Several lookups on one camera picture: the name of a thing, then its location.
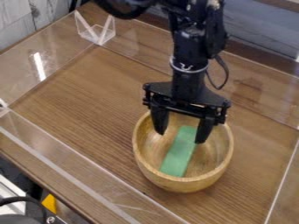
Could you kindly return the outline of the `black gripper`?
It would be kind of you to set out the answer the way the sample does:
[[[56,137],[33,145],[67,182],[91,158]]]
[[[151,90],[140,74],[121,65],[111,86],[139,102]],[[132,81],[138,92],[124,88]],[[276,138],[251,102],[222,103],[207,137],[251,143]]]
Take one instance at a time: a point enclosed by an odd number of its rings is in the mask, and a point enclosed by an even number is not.
[[[143,85],[143,104],[150,109],[154,129],[160,135],[167,130],[171,113],[200,119],[196,144],[206,142],[214,125],[226,122],[231,102],[207,87],[206,80],[210,79],[207,70],[195,73],[175,70],[170,81]]]

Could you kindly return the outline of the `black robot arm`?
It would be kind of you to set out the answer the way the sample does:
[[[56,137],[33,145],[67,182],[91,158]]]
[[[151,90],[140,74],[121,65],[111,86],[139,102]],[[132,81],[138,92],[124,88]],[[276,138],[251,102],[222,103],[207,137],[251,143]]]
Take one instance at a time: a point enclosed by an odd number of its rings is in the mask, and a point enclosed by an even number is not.
[[[170,114],[196,117],[200,123],[194,142],[207,141],[212,128],[226,122],[230,100],[215,92],[210,61],[222,62],[220,52],[228,39],[224,28],[224,0],[95,0],[96,5],[119,19],[140,17],[160,4],[168,14],[172,34],[170,66],[172,80],[143,85],[144,105],[151,110],[154,129],[167,130]]]

